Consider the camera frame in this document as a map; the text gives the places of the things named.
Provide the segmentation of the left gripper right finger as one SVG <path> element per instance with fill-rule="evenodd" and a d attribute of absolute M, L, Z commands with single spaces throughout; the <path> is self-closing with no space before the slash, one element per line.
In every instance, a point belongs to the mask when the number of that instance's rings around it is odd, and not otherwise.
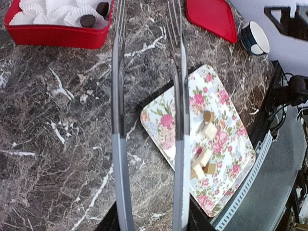
<path fill-rule="evenodd" d="M 190 208 L 189 231 L 213 231 L 214 227 L 207 219 L 199 219 L 194 210 Z"/>

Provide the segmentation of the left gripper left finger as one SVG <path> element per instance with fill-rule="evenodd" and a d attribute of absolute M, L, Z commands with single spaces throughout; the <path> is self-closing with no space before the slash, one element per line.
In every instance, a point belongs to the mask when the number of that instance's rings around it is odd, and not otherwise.
<path fill-rule="evenodd" d="M 111 206 L 95 231 L 120 231 L 116 204 Z"/>

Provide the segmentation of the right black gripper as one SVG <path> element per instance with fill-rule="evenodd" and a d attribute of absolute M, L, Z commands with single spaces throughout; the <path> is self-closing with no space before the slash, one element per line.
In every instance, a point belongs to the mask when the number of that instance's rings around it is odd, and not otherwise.
<path fill-rule="evenodd" d="M 277 20 L 273 11 L 281 11 Z M 297 4 L 294 17 L 291 17 L 290 6 L 265 6 L 264 14 L 272 21 L 280 34 L 302 41 L 308 40 L 308 5 Z"/>

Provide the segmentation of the dark round chocolate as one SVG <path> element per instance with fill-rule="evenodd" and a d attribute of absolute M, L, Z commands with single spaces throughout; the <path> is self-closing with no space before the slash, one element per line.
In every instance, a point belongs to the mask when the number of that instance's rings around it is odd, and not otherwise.
<path fill-rule="evenodd" d="M 87 15 L 83 15 L 80 18 L 80 24 L 82 27 L 93 28 L 95 23 L 96 23 L 96 17 L 94 15 L 87 14 Z"/>

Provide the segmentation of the dark square chocolate bottom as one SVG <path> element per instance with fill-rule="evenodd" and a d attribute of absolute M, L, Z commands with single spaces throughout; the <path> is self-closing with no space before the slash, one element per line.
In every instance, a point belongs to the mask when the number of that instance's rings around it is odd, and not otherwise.
<path fill-rule="evenodd" d="M 98 5 L 96 7 L 96 12 L 99 15 L 106 17 L 108 15 L 108 12 L 109 12 L 109 3 L 108 2 L 98 3 Z"/>

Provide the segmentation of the caramel chocolate left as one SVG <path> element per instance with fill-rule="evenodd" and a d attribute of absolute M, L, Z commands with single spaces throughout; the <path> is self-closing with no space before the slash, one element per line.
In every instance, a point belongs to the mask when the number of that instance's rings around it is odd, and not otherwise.
<path fill-rule="evenodd" d="M 195 171 L 191 168 L 191 179 L 196 178 L 196 173 Z"/>

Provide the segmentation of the caramel chocolate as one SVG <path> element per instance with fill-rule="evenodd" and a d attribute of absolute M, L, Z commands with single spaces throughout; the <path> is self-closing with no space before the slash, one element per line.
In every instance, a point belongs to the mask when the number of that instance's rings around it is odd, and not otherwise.
<path fill-rule="evenodd" d="M 215 122 L 215 114 L 211 111 L 204 111 L 204 114 L 203 114 L 203 117 L 204 117 L 204 124 L 208 124 L 208 123 L 213 123 Z"/>
<path fill-rule="evenodd" d="M 214 175 L 216 171 L 216 164 L 207 163 L 207 165 L 203 168 L 205 174 Z"/>
<path fill-rule="evenodd" d="M 195 171 L 191 168 L 191 179 L 196 178 L 196 173 Z"/>

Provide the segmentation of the white chocolate left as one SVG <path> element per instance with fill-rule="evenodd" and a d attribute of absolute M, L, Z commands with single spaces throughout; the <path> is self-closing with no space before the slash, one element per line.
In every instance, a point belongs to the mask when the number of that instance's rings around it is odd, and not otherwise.
<path fill-rule="evenodd" d="M 196 179 L 202 180 L 202 179 L 205 178 L 205 173 L 204 173 L 204 171 L 203 171 L 203 169 L 202 169 L 202 166 L 201 166 L 199 163 L 193 162 L 193 163 L 191 164 L 191 168 L 192 168 L 192 169 L 195 171 L 195 173 L 196 173 Z"/>

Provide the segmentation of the caramel chocolate lower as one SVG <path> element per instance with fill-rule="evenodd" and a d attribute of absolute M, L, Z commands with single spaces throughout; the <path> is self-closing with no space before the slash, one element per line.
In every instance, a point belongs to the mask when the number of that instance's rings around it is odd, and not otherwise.
<path fill-rule="evenodd" d="M 214 175 L 216 171 L 216 164 L 207 163 L 207 165 L 203 168 L 205 174 Z"/>

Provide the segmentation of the white chocolate bar middle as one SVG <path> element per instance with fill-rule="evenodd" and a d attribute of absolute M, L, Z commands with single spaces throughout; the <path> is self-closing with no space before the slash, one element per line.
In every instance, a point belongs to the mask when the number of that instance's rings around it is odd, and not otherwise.
<path fill-rule="evenodd" d="M 198 155 L 196 162 L 199 163 L 202 167 L 205 167 L 209 162 L 213 152 L 211 149 L 203 147 L 201 153 Z"/>

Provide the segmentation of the white chocolate cube upper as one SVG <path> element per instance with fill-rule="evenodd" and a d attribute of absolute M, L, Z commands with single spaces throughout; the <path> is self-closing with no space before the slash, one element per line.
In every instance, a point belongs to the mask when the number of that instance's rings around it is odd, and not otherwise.
<path fill-rule="evenodd" d="M 208 122 L 202 129 L 201 133 L 208 138 L 210 141 L 212 141 L 217 133 L 218 129 L 215 127 L 215 125 L 212 122 Z"/>

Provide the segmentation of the caramel chocolate upper right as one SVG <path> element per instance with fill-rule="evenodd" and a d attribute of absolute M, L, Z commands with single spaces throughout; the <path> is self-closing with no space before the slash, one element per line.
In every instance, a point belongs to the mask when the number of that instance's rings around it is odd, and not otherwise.
<path fill-rule="evenodd" d="M 204 117 L 204 124 L 208 124 L 208 123 L 213 123 L 215 122 L 215 114 L 211 111 L 204 111 L 204 114 L 203 114 L 203 117 Z"/>

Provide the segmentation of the white and dark bowl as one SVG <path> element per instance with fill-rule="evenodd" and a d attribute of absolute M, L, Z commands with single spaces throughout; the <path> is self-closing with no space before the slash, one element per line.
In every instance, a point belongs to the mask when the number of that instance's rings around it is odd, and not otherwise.
<path fill-rule="evenodd" d="M 253 55 L 260 56 L 270 52 L 269 40 L 262 27 L 255 21 L 249 21 L 241 28 L 239 38 L 243 47 Z"/>

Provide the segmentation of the red box lid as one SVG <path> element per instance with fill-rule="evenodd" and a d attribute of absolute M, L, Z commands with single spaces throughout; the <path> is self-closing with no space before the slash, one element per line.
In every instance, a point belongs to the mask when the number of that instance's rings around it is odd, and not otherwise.
<path fill-rule="evenodd" d="M 186 0 L 185 12 L 192 24 L 232 44 L 237 43 L 235 20 L 225 0 Z"/>

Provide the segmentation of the floral rectangular tray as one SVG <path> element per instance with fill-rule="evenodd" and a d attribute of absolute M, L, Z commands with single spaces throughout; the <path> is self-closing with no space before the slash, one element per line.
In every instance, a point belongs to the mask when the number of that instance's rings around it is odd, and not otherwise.
<path fill-rule="evenodd" d="M 214 175 L 191 179 L 191 195 L 209 217 L 216 216 L 253 166 L 256 154 L 245 126 L 214 69 L 203 65 L 189 75 L 191 159 L 211 149 Z M 202 133 L 204 111 L 215 114 L 218 129 L 210 141 Z M 168 89 L 141 112 L 141 123 L 170 166 L 175 157 L 175 99 Z"/>

